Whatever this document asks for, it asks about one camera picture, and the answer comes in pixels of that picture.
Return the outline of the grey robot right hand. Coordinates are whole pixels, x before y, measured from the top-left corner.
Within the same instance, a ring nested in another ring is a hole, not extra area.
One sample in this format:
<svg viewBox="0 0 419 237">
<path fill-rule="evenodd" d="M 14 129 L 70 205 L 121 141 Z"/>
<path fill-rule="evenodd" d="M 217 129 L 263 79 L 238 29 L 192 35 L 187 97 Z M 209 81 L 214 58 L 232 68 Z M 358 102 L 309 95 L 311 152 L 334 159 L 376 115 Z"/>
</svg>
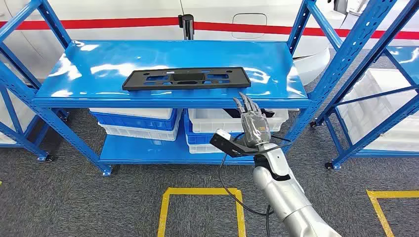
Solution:
<svg viewBox="0 0 419 237">
<path fill-rule="evenodd" d="M 271 132 L 267 117 L 262 113 L 260 107 L 247 95 L 239 92 L 242 103 L 238 98 L 233 100 L 240 112 L 242 127 L 244 131 L 245 144 L 250 148 L 269 143 Z"/>
</svg>

